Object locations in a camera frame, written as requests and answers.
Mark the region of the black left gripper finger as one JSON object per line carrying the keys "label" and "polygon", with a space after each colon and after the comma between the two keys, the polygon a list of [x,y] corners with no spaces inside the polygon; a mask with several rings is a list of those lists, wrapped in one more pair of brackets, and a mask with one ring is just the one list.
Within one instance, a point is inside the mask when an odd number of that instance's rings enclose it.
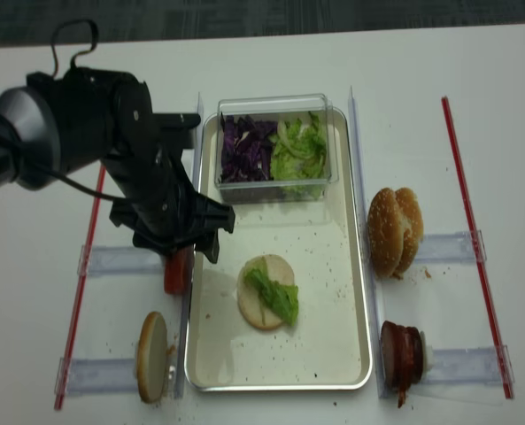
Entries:
{"label": "black left gripper finger", "polygon": [[218,231],[209,231],[200,236],[195,243],[195,251],[203,253],[211,264],[216,264],[220,253]]}

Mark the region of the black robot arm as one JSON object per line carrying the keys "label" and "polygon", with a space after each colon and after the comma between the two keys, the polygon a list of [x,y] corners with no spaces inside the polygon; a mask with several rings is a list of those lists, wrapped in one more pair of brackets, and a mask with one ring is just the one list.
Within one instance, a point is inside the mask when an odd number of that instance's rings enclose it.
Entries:
{"label": "black robot arm", "polygon": [[0,186],[39,190],[100,162],[120,188],[111,222],[130,228],[136,247],[169,256],[191,246],[216,262],[218,233],[233,231],[235,213],[198,193],[181,163],[200,121],[154,112],[147,85],[130,73],[31,73],[0,96]]}

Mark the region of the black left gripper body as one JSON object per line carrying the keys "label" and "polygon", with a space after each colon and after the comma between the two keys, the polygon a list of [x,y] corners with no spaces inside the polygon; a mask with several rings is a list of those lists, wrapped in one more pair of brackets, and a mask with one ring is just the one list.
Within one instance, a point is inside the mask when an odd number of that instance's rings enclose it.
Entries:
{"label": "black left gripper body", "polygon": [[233,232],[233,208],[197,192],[169,151],[156,148],[149,158],[109,155],[102,163],[125,195],[112,202],[110,220],[134,231],[134,247],[170,257],[195,248],[209,231]]}

